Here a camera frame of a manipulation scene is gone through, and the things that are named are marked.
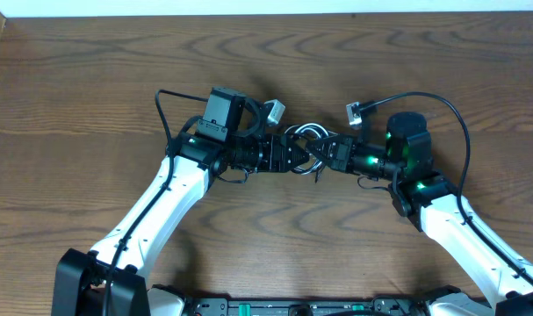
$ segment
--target white wall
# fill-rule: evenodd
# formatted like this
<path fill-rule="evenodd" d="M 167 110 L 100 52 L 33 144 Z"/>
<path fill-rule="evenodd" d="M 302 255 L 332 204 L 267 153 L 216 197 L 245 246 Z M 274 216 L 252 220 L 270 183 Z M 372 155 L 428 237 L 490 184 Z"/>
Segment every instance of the white wall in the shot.
<path fill-rule="evenodd" d="M 533 0 L 0 0 L 7 18 L 533 11 Z"/>

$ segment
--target wooden tabletop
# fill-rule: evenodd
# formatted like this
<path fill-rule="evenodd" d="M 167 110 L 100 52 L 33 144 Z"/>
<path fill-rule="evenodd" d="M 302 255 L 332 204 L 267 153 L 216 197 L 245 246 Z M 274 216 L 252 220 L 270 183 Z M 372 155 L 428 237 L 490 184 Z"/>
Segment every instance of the wooden tabletop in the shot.
<path fill-rule="evenodd" d="M 0 314 L 45 314 L 55 266 L 88 251 L 155 176 L 154 93 L 214 85 L 286 106 L 283 124 L 349 133 L 344 105 L 423 90 L 465 118 L 465 195 L 533 262 L 533 13 L 9 19 L 0 44 Z M 162 97 L 173 131 L 204 104 Z M 382 106 L 429 120 L 457 182 L 464 140 L 442 104 Z M 457 263 L 356 178 L 253 175 L 216 183 L 159 257 L 150 284 L 234 298 L 365 298 L 452 284 Z"/>

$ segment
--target wood grain surface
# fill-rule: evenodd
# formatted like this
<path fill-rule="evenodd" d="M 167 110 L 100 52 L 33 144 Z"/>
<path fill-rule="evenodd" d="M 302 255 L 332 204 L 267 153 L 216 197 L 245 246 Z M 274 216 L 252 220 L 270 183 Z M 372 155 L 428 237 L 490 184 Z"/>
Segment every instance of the wood grain surface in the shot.
<path fill-rule="evenodd" d="M 112 229 L 155 176 L 153 96 L 213 85 L 287 106 L 284 124 L 348 132 L 344 105 L 408 90 L 447 97 L 472 136 L 465 195 L 533 262 L 533 13 L 10 19 L 0 45 L 0 314 L 46 314 L 55 266 Z M 177 131 L 204 104 L 162 98 Z M 429 120 L 457 181 L 461 129 L 443 105 L 381 107 Z M 479 289 L 389 196 L 353 176 L 216 183 L 148 284 L 234 298 L 365 298 Z"/>

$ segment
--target robotic arm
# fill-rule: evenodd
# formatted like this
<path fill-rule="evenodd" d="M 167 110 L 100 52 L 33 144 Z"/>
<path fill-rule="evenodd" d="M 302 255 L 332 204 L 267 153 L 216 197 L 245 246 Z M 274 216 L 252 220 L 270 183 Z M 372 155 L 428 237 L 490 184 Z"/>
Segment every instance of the robotic arm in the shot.
<path fill-rule="evenodd" d="M 352 136 L 332 133 L 316 124 L 292 126 L 285 134 L 266 133 L 267 126 L 278 124 L 285 107 L 277 100 L 260 103 L 226 88 L 213 88 L 209 99 L 160 92 L 207 102 L 204 116 L 191 118 L 172 139 L 157 93 L 157 109 L 168 136 L 161 168 L 132 210 L 88 254 L 70 249 L 62 257 L 55 277 L 52 315 L 180 315 L 182 296 L 158 286 L 146 291 L 145 280 L 182 217 L 214 180 L 244 183 L 251 173 L 287 171 L 315 172 L 318 180 L 326 166 L 391 181 L 382 189 L 390 193 L 398 213 L 459 262 L 497 315 L 515 311 L 533 315 L 533 265 L 477 216 L 460 194 L 463 181 L 456 187 L 433 168 L 424 117 L 414 112 L 397 113 L 388 120 L 385 145 L 370 143 L 370 115 L 379 105 L 407 95 L 440 97 L 412 92 L 349 104 L 349 124 L 360 130 L 359 135 Z M 239 130 L 244 109 L 253 119 L 246 130 Z M 457 110 L 453 105 L 451 109 L 468 135 Z M 193 124 L 196 132 L 187 133 Z M 297 145 L 299 139 L 305 139 L 306 149 Z M 303 169 L 300 165 L 309 161 L 309 155 L 315 162 Z M 464 177 L 468 162 L 467 157 Z M 223 179 L 221 174 L 228 167 L 243 171 L 245 179 Z M 105 291 L 97 288 L 102 283 L 106 283 Z M 461 313 L 458 306 L 440 302 L 430 302 L 427 309 L 432 315 L 469 315 Z"/>

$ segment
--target white arm segment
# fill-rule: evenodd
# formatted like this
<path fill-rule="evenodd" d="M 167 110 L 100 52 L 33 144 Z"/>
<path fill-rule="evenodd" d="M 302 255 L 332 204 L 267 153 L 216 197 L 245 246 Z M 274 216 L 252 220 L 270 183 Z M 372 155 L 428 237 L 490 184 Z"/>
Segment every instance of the white arm segment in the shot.
<path fill-rule="evenodd" d="M 175 230 L 180 219 L 204 196 L 209 181 L 209 170 L 198 168 L 198 163 L 183 157 L 175 157 L 174 173 L 170 190 L 164 191 L 145 218 L 133 231 L 127 248 L 121 253 L 117 268 L 128 264 L 137 268 L 137 275 L 148 279 L 162 247 Z M 132 210 L 119 224 L 91 250 L 98 252 L 97 259 L 111 264 L 119 240 L 137 219 L 145 206 L 161 188 L 169 173 L 169 157 L 161 162 L 155 180 L 149 185 Z"/>
<path fill-rule="evenodd" d="M 475 213 L 465 197 L 462 203 L 473 223 L 496 246 L 512 258 L 528 275 L 533 277 L 533 264 L 518 255 Z M 428 237 L 437 241 L 461 265 L 469 277 L 477 284 L 486 300 L 495 310 L 496 304 L 506 300 L 506 294 L 516 291 L 527 294 L 533 287 L 491 250 L 468 225 L 457 208 L 456 197 L 452 194 L 432 200 L 432 205 L 421 208 L 421 226 Z"/>

